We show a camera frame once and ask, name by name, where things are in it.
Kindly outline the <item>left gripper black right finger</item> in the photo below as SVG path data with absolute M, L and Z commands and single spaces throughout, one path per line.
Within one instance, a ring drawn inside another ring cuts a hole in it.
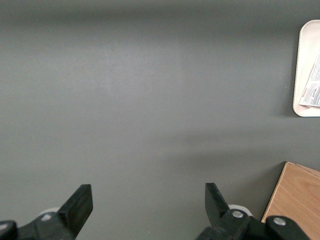
M 292 219 L 271 215 L 260 222 L 241 209 L 231 209 L 215 183 L 205 184 L 205 210 L 210 226 L 198 240 L 308 240 Z

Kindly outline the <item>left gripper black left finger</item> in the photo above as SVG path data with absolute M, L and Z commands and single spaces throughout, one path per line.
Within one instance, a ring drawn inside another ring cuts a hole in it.
M 2 240 L 75 240 L 93 211 L 92 186 L 82 184 L 57 211 L 46 211 L 30 223 L 0 222 Z

